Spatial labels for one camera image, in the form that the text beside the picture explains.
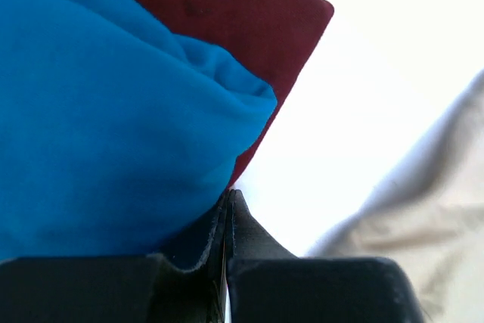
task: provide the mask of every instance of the folded blue cloth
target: folded blue cloth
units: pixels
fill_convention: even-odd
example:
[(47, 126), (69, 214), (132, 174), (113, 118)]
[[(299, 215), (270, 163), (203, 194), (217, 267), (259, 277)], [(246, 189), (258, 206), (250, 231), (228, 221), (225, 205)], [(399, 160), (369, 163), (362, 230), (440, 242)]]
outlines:
[(0, 0), (0, 259), (155, 251), (215, 204), (275, 106), (134, 0)]

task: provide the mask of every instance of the maroon fabric corner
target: maroon fabric corner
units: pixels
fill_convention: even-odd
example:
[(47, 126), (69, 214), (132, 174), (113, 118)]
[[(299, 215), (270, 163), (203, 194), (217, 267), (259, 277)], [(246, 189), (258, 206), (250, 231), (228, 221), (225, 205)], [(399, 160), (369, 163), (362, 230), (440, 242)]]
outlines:
[(136, 0), (172, 32), (217, 44), (274, 89), (278, 107), (238, 159), (245, 170), (333, 16), (325, 0)]

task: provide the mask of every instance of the white background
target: white background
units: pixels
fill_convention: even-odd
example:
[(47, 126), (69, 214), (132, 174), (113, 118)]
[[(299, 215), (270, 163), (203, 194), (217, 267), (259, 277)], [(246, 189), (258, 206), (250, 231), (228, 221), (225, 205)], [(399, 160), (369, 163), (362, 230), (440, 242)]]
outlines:
[(236, 184), (300, 256), (358, 212), (484, 67), (484, 0), (328, 1), (330, 26)]

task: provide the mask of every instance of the maroon cloth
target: maroon cloth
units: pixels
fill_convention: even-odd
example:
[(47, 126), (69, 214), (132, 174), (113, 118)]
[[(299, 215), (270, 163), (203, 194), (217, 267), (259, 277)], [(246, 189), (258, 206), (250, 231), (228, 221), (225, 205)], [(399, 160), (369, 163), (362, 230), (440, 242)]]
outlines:
[(240, 176), (333, 16), (325, 0), (136, 0), (172, 32), (222, 46), (274, 89), (278, 107), (238, 159)]

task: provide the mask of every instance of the crumpled beige fabric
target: crumpled beige fabric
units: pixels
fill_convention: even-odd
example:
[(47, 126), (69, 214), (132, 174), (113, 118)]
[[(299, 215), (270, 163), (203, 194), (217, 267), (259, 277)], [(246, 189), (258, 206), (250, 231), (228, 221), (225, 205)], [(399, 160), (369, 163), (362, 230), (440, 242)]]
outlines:
[(386, 256), (434, 323), (484, 322), (484, 73), (451, 119), (433, 183), (363, 215), (325, 256)]

